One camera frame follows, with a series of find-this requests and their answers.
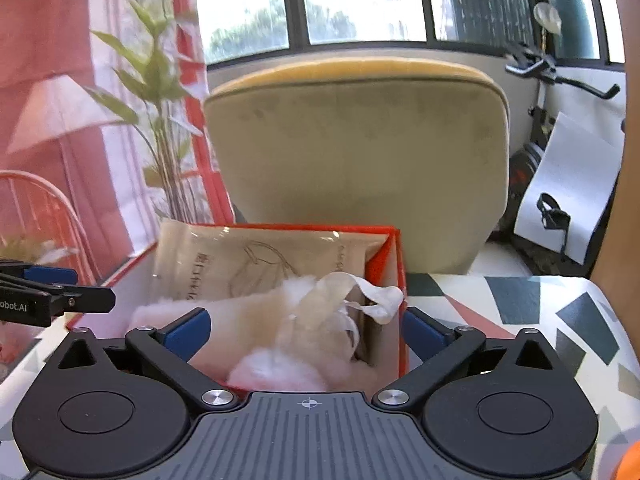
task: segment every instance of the window frame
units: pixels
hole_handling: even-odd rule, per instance
[[[529,17],[532,23],[534,38],[540,42],[540,28],[533,19],[533,7],[536,2],[545,0],[528,0]],[[604,16],[600,0],[591,0],[596,17],[596,30],[598,33],[598,44],[600,45],[600,59],[558,59],[558,66],[578,66],[584,68],[597,68],[624,72],[623,63],[609,61],[609,44],[607,42]],[[247,63],[273,57],[290,56],[295,54],[308,54],[313,52],[327,52],[339,50],[358,50],[371,48],[416,48],[425,50],[445,50],[452,52],[466,52],[469,54],[479,54],[482,56],[503,57],[507,50],[504,47],[496,47],[479,43],[467,43],[464,41],[441,41],[436,39],[435,24],[433,19],[433,8],[431,0],[422,0],[422,13],[424,15],[424,26],[427,41],[341,41],[337,43],[310,42],[308,25],[306,21],[305,0],[284,0],[285,14],[287,17],[287,33],[289,36],[289,47],[267,52],[258,52],[248,56],[240,56],[225,59],[207,65],[207,71],[226,68],[239,63]],[[550,38],[550,53],[555,54],[553,38]]]

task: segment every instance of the white tissue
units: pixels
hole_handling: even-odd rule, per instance
[[[250,392],[326,392],[327,385],[311,365],[275,349],[259,348],[243,358],[226,384]]]

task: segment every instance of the metal screw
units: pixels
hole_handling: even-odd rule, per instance
[[[378,400],[387,406],[400,406],[409,400],[409,395],[402,390],[384,390],[378,394]]]
[[[234,400],[234,394],[226,390],[209,390],[202,394],[202,402],[209,406],[224,406]]]

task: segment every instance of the plastic bag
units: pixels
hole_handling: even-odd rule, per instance
[[[296,276],[363,276],[386,235],[192,226],[166,220],[152,298],[224,300],[267,292]]]

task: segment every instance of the crosshair marking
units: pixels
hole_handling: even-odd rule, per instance
[[[313,400],[311,397],[309,397],[308,399],[299,402],[299,404],[302,404],[306,409],[310,410],[311,408],[316,407],[318,404],[322,404],[322,402],[318,402],[317,400]]]

